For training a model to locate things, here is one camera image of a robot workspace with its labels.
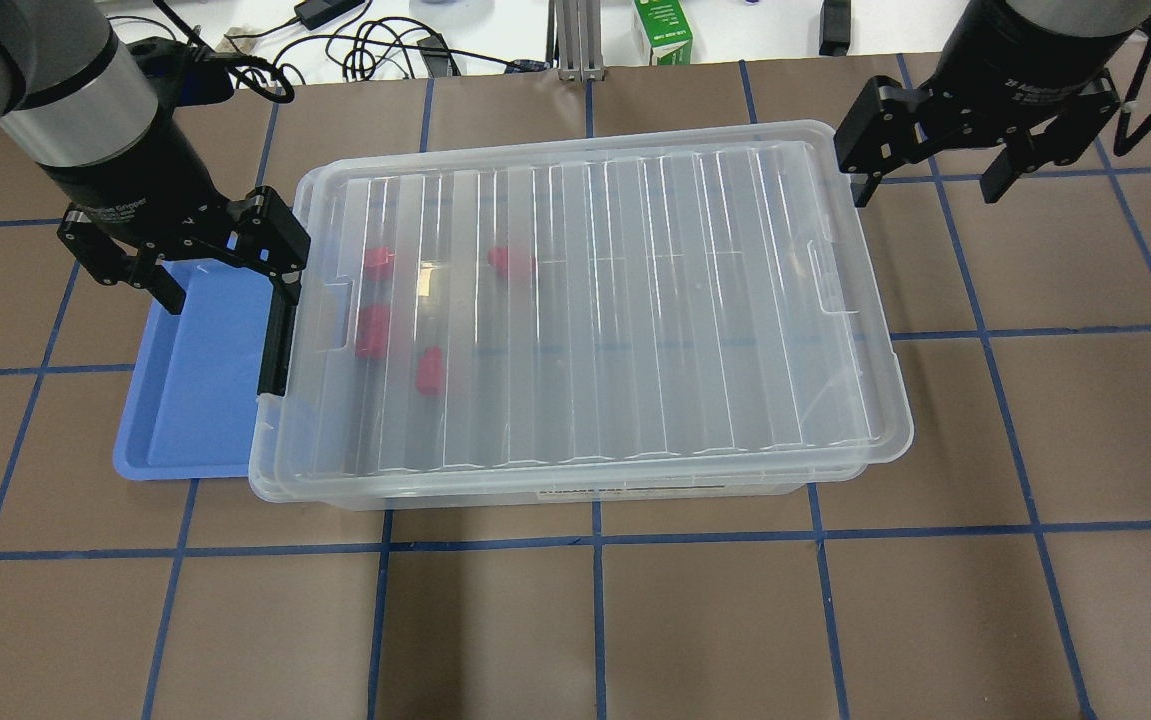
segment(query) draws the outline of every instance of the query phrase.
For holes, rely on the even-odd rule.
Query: clear plastic lid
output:
[[[813,120],[345,160],[251,487],[345,507],[854,477],[912,418]]]

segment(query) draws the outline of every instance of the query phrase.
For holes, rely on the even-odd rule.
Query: green and white carton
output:
[[[634,0],[638,38],[653,66],[688,66],[695,36],[689,31],[681,0]]]

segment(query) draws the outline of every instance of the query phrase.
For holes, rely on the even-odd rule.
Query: power adapter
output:
[[[366,0],[304,0],[295,6],[295,17],[308,29],[319,29]]]

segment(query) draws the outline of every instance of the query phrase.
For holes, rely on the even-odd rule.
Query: white surface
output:
[[[787,492],[912,438],[825,124],[343,160],[296,214],[314,246],[285,396],[259,398],[267,500]]]
[[[174,0],[171,6],[183,18],[200,24],[201,35],[218,45],[229,26],[250,26],[262,31],[292,17],[294,0]],[[821,0],[686,0],[685,10],[694,28],[695,63],[723,63],[731,60],[808,58],[817,54]],[[851,24],[851,55],[927,53],[938,51],[950,37],[967,0],[854,0]],[[140,14],[163,20],[146,0],[112,0],[100,3],[112,14]],[[602,41],[608,66],[645,63],[633,36],[633,5],[630,0],[603,0]],[[471,49],[508,60],[543,60],[548,26],[547,0],[457,0],[456,3],[427,3],[424,0],[375,0],[368,18],[410,15],[441,32],[456,49]],[[327,32],[353,17],[319,28]],[[145,24],[119,24],[127,40],[160,33]],[[256,53],[272,56],[295,37],[307,35],[296,26],[279,31],[256,47]],[[323,59],[325,41],[306,43],[292,49],[287,60],[299,67],[310,82],[338,82],[338,68]],[[419,74],[424,63],[412,54]],[[462,59],[468,74],[501,72],[488,61]],[[383,76],[398,77],[386,64]]]

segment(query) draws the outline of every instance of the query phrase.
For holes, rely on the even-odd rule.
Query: black strip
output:
[[[28,83],[37,67],[37,49],[32,43],[32,28],[15,3],[0,1],[0,51],[12,69],[12,100],[2,109],[8,113],[28,92]]]
[[[109,26],[108,41],[104,43],[99,55],[96,55],[96,59],[92,59],[89,66],[82,68],[75,76],[66,81],[60,81],[53,86],[30,92],[16,109],[31,110],[32,108],[41,108],[44,105],[51,105],[51,102],[63,100],[64,97],[75,94],[75,92],[89,85],[92,79],[101,76],[104,70],[108,69],[109,64],[113,63],[114,56],[117,55],[119,45],[121,45],[121,41],[117,39],[117,33],[114,33],[113,26]]]

